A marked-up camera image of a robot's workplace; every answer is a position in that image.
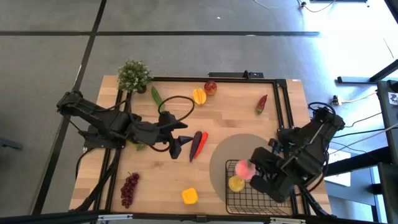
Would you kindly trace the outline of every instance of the apple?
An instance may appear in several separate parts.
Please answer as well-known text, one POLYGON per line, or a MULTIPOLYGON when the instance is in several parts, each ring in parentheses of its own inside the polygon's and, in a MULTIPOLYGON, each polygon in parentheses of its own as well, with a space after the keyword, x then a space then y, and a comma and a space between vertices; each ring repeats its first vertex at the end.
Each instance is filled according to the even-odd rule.
POLYGON ((214 81, 207 81, 204 89, 207 95, 215 95, 217 92, 217 84, 214 81))

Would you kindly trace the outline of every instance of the wooden tabletop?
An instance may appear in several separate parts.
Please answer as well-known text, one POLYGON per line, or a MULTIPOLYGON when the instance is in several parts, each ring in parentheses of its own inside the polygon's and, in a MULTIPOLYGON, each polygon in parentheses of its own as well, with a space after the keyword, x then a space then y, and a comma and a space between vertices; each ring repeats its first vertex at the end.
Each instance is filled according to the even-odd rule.
MULTIPOLYGON (((162 98, 167 98, 174 95, 192 97, 193 89, 203 88, 204 83, 152 82, 148 86, 149 91, 134 94, 132 112, 142 116, 144 121, 157 122, 157 105, 150 93, 152 85, 156 86, 162 98)), ((310 120, 302 83, 300 80, 287 80, 287 86, 294 124, 303 126, 310 120)), ((104 108, 113 106, 117 92, 116 76, 104 76, 96 103, 104 108)), ((279 93, 287 124, 281 89, 279 93)), ((191 105, 190 101, 177 98, 166 103, 166 110, 179 118, 187 113, 191 105)), ((128 142, 121 153, 112 212, 229 215, 225 203, 216 194, 210 181, 211 155, 222 140, 234 134, 255 134, 264 139, 276 137, 279 125, 273 87, 264 83, 219 83, 217 94, 208 96, 203 106, 196 105, 193 113, 182 122, 188 128, 176 129, 173 132, 175 138, 179 135, 193 136, 196 131, 206 131, 209 134, 198 158, 189 162, 190 143, 184 145, 178 159, 173 160, 169 152, 159 153, 149 147, 136 151, 128 142), (257 116, 254 107, 262 95, 268 95, 268 99, 264 112, 257 116), (126 209, 121 205, 120 188, 125 183, 128 172, 138 172, 141 178, 134 193, 133 204, 126 209), (181 193, 190 187, 197 190, 199 200, 194 205, 184 205, 181 193)), ((71 209, 79 206, 97 184, 103 156, 104 149, 95 149, 82 159, 70 203, 71 209)), ((104 208, 107 191, 106 185, 100 208, 104 208)), ((312 195, 324 210, 331 213, 324 182, 312 195)), ((301 197, 297 197, 297 203, 299 212, 303 213, 301 197)))

